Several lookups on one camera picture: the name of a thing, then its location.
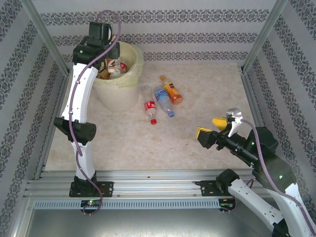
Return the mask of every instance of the bottle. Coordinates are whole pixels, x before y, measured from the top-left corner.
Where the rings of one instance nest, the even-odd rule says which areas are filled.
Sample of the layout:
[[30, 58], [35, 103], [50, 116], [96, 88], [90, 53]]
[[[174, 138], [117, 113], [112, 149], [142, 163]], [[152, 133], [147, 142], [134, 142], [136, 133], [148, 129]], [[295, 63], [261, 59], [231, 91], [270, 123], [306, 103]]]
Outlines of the bottle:
[[141, 88], [141, 91], [144, 95], [145, 113], [150, 118], [151, 124], [155, 125], [157, 123], [157, 120], [155, 119], [157, 109], [156, 109], [156, 104], [153, 100], [152, 90], [147, 86], [143, 86]]
[[107, 63], [108, 65], [108, 72], [110, 74], [110, 79], [113, 79], [117, 76], [120, 75], [120, 69], [117, 69], [116, 65], [115, 65], [115, 62], [116, 62], [116, 59], [109, 59], [110, 61]]
[[167, 91], [163, 88], [163, 86], [157, 86], [154, 89], [154, 95], [158, 104], [169, 115], [169, 117], [172, 118], [174, 116], [174, 113], [172, 111], [172, 103]]
[[127, 72], [126, 60], [121, 60], [120, 68], [121, 68], [121, 73], [126, 73]]
[[172, 84], [172, 82], [170, 82], [170, 81], [168, 82], [166, 80], [165, 76], [161, 76], [160, 80], [162, 81], [162, 83], [164, 85], [163, 87], [167, 91], [167, 93], [171, 99], [171, 102], [175, 105], [180, 104], [182, 102], [182, 96], [176, 90], [176, 88], [174, 88], [174, 85]]

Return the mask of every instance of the floor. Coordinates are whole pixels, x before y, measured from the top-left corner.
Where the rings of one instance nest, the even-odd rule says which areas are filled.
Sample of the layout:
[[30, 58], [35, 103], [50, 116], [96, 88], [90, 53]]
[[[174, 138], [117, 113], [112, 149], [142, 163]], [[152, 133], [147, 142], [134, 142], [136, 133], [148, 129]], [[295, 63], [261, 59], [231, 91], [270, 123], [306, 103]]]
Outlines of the floor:
[[[93, 143], [96, 170], [170, 170], [246, 168], [226, 149], [203, 148], [196, 139], [197, 126], [215, 130], [214, 117], [224, 117], [229, 108], [239, 108], [253, 121], [236, 64], [225, 65], [145, 65], [139, 84], [152, 88], [166, 75], [184, 101], [169, 118], [160, 108], [157, 124], [151, 125], [144, 113], [144, 101], [128, 112], [107, 110], [92, 88], [88, 122], [97, 125]], [[63, 109], [69, 93], [66, 92]], [[240, 134], [250, 129], [242, 124]], [[55, 130], [45, 170], [75, 170], [71, 143]]]

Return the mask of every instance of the water bottle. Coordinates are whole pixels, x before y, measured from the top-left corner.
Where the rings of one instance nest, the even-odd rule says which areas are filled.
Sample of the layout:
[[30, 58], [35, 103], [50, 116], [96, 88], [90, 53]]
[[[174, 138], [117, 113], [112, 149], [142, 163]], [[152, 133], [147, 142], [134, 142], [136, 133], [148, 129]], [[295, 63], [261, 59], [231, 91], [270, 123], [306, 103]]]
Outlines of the water bottle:
[[172, 103], [167, 91], [163, 88], [163, 86], [157, 86], [154, 89], [154, 95], [162, 109], [169, 115], [170, 118], [172, 118], [174, 116], [172, 111]]

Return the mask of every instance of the bottle label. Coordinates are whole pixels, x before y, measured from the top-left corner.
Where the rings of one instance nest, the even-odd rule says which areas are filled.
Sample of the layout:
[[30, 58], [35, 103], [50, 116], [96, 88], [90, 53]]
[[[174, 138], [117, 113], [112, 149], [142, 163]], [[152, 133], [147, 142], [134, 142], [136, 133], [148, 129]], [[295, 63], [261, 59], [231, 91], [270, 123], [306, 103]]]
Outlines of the bottle label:
[[156, 108], [156, 104], [154, 101], [147, 101], [145, 103], [145, 110], [150, 109], [150, 108]]
[[156, 97], [156, 100], [159, 101], [162, 97], [164, 96], [168, 96], [168, 93], [166, 90], [158, 90], [156, 93], [155, 93], [155, 97]]
[[172, 83], [167, 83], [164, 86], [164, 89], [167, 91], [171, 102], [174, 104], [177, 100], [181, 99], [182, 96], [180, 95], [180, 93], [176, 90], [176, 88], [174, 88], [174, 85]]

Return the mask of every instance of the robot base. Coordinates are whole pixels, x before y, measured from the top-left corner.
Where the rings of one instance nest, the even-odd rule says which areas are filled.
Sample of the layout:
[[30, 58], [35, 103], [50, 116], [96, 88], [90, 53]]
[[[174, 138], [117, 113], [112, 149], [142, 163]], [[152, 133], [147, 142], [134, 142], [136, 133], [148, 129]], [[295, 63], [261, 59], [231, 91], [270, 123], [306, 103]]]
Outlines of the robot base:
[[[102, 197], [111, 198], [113, 194], [113, 182], [97, 182], [96, 173], [91, 178], [102, 192]], [[100, 197], [99, 192], [87, 180], [79, 179], [75, 176], [74, 181], [71, 183], [69, 197], [71, 198], [85, 198], [85, 197]]]

